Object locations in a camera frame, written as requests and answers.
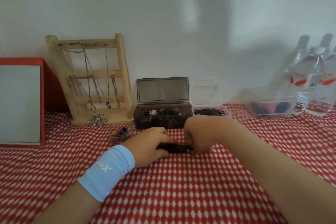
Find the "white bottle cap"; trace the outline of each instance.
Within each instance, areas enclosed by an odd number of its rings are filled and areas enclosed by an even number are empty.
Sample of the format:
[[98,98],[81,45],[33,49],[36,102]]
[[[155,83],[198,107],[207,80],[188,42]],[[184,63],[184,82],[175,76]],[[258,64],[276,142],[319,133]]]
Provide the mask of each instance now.
[[323,52],[326,50],[325,47],[311,47],[309,50],[309,54],[323,54]]

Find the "wooden jewelry stand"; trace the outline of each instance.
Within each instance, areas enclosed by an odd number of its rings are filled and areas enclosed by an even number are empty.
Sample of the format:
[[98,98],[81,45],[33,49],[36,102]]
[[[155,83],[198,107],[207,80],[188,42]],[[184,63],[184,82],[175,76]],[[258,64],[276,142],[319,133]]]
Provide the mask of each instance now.
[[[86,39],[86,40],[59,40],[54,35],[47,35],[45,37],[50,54],[53,57],[53,61],[56,67],[56,72],[61,82],[62,89],[65,94],[65,98],[68,102],[69,109],[72,115],[71,123],[73,125],[89,125],[92,123],[90,118],[93,116],[93,112],[87,108],[87,104],[90,104],[89,97],[87,95],[77,96],[76,92],[80,92],[78,84],[71,83],[71,76],[73,73],[69,67],[67,60],[65,59],[63,50],[60,46],[67,50],[82,49],[82,45],[85,45],[85,49],[97,49],[97,48],[116,48],[117,57],[119,63],[119,70],[107,71],[94,71],[95,79],[106,79],[107,76],[114,75],[115,78],[121,78],[123,95],[119,96],[120,103],[125,103],[124,108],[111,108],[111,109],[97,109],[96,113],[105,114],[104,118],[107,122],[103,124],[112,124],[117,121],[131,121],[133,113],[133,103],[131,97],[131,83],[128,75],[127,61],[125,55],[124,40],[121,33],[116,33],[114,39]],[[74,71],[77,77],[86,76],[86,71]],[[98,103],[96,96],[91,96],[94,103]],[[111,103],[115,103],[116,99],[111,98]]]

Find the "light blue sweatband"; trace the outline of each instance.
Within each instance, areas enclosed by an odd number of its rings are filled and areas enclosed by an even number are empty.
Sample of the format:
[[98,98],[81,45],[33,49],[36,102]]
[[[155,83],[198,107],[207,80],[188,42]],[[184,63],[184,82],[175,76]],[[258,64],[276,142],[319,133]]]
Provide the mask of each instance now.
[[78,182],[103,202],[121,178],[134,168],[132,153],[122,145],[113,146],[88,169]]

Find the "clear plastic bottle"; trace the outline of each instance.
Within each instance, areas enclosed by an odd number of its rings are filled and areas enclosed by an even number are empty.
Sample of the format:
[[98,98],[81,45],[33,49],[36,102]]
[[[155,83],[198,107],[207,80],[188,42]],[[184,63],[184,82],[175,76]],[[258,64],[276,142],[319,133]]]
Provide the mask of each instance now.
[[336,101],[336,47],[334,53],[325,61],[325,73],[315,88],[307,113],[325,116],[333,108]]
[[298,101],[293,111],[295,115],[301,114],[306,109],[314,88],[325,71],[322,61],[324,51],[324,47],[311,47],[309,54],[294,68],[289,87],[296,90],[298,94]]

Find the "pendant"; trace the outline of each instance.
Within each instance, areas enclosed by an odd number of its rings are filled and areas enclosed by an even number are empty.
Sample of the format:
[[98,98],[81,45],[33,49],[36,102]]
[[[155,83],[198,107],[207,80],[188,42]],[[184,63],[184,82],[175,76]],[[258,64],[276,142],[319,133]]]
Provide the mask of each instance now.
[[92,122],[91,128],[93,128],[96,124],[98,124],[98,126],[100,128],[103,127],[102,121],[105,122],[107,121],[107,119],[103,118],[105,116],[105,114],[96,114],[94,113],[94,116],[92,116],[92,118],[90,119],[90,121]]

